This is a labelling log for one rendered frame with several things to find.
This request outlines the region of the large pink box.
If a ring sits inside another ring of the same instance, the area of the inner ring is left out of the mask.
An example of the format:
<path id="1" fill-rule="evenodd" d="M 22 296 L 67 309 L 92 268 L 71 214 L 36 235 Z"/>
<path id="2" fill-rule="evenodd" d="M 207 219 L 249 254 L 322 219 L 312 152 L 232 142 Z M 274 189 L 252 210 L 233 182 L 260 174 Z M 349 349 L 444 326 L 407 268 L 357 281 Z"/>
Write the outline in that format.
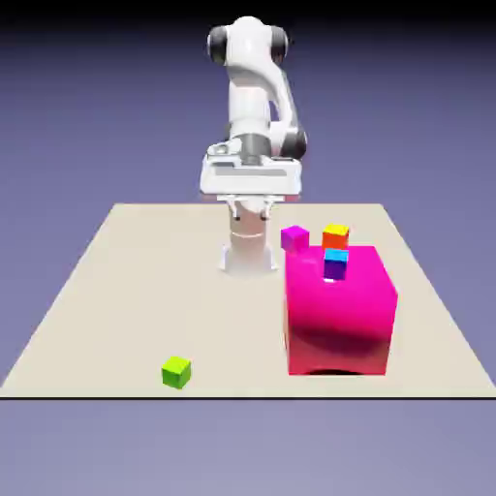
<path id="1" fill-rule="evenodd" d="M 398 293 L 373 246 L 355 245 L 343 280 L 324 279 L 324 253 L 285 256 L 285 333 L 292 375 L 386 373 Z"/>

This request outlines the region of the small magenta cube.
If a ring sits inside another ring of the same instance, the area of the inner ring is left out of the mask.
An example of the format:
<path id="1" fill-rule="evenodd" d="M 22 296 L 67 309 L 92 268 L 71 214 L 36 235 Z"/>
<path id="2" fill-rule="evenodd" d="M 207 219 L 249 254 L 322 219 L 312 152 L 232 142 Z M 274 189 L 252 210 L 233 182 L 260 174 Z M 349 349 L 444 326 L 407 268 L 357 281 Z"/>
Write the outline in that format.
<path id="1" fill-rule="evenodd" d="M 309 247 L 310 232 L 301 226 L 290 226 L 281 230 L 281 248 L 285 252 L 300 252 Z"/>

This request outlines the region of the small green cube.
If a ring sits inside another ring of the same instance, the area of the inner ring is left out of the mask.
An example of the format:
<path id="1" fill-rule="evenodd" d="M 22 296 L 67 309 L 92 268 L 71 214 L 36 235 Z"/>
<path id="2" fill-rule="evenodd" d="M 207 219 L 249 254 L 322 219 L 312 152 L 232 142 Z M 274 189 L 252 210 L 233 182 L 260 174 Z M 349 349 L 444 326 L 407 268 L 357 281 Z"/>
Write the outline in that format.
<path id="1" fill-rule="evenodd" d="M 170 388 L 183 389 L 192 375 L 192 362 L 181 356 L 171 356 L 162 365 L 162 383 Z"/>

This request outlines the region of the small orange cube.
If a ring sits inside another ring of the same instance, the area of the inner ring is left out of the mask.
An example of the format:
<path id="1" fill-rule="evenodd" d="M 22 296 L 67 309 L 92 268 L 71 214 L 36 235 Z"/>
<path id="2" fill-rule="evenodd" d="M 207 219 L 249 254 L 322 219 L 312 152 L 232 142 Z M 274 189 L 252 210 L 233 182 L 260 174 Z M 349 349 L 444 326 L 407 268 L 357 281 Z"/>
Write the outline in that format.
<path id="1" fill-rule="evenodd" d="M 345 225 L 329 224 L 323 230 L 322 248 L 347 250 L 350 228 Z"/>

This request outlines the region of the small blue cube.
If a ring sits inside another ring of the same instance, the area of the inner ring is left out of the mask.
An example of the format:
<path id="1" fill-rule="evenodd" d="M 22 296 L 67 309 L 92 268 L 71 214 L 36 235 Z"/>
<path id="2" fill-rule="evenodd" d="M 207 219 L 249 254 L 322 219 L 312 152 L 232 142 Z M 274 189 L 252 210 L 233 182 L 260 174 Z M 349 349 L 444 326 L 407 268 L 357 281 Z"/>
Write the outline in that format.
<path id="1" fill-rule="evenodd" d="M 344 280 L 349 260 L 349 251 L 337 248 L 325 248 L 324 278 L 326 280 Z"/>

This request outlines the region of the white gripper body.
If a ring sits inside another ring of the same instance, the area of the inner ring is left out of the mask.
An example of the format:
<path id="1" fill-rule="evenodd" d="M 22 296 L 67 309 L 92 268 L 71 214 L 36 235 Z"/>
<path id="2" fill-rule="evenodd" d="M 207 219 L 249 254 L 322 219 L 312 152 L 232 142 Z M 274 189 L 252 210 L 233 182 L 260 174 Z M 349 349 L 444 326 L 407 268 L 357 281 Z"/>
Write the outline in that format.
<path id="1" fill-rule="evenodd" d="M 235 155 L 204 156 L 200 190 L 210 196 L 298 196 L 301 173 L 298 160 L 262 156 L 260 165 L 248 166 Z"/>

